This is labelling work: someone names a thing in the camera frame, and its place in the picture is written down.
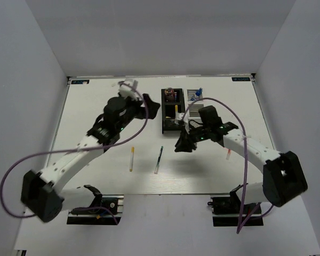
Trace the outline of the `pink tube of crayons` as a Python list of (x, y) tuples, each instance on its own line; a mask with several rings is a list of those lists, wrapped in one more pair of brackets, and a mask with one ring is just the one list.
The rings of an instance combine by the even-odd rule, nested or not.
[(174, 89), (168, 87), (164, 90), (164, 96), (166, 102), (175, 102), (175, 92)]

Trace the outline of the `blue cap spray bottle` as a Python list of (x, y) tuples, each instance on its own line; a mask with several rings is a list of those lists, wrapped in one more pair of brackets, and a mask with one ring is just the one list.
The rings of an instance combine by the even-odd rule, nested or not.
[(191, 101), (196, 101), (202, 98), (203, 89), (200, 87), (192, 96)]

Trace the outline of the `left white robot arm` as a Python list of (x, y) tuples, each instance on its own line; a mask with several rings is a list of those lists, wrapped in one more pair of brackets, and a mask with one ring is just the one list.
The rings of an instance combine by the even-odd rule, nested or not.
[(53, 165), (24, 175), (21, 201), (42, 222), (50, 222), (65, 210), (96, 213), (101, 209), (102, 193), (94, 186), (64, 187), (89, 162), (115, 146), (132, 120), (156, 117), (160, 104), (148, 94), (142, 96), (142, 99), (121, 95), (110, 98), (74, 153), (66, 153)]

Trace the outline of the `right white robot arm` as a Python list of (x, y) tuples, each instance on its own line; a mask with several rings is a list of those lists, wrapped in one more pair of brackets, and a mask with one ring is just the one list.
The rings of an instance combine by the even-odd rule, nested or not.
[(269, 202), (281, 207), (308, 189), (298, 156), (288, 151), (282, 153), (244, 136), (232, 122), (224, 123), (214, 106), (201, 108), (198, 127), (189, 124), (184, 113), (175, 114), (175, 123), (181, 126), (180, 137), (175, 144), (176, 152), (190, 153), (197, 143), (211, 140), (227, 148), (254, 165), (262, 173), (262, 181), (238, 186), (230, 194), (230, 206), (238, 213), (252, 203)]

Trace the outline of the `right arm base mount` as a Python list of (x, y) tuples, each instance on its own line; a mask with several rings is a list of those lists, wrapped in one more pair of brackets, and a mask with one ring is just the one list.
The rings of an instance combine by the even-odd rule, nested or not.
[[(207, 206), (212, 211), (212, 220), (214, 227), (237, 227), (239, 208), (231, 202), (228, 196), (211, 197), (207, 202)], [(253, 209), (256, 211), (252, 214), (245, 226), (263, 226), (263, 219), (261, 207), (256, 208), (256, 204), (248, 204), (244, 206), (242, 220), (244, 220)]]

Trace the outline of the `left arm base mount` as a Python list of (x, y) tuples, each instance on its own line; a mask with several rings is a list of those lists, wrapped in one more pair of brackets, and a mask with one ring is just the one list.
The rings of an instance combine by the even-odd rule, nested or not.
[(68, 225), (116, 226), (124, 205), (123, 195), (105, 195), (92, 185), (62, 191)]

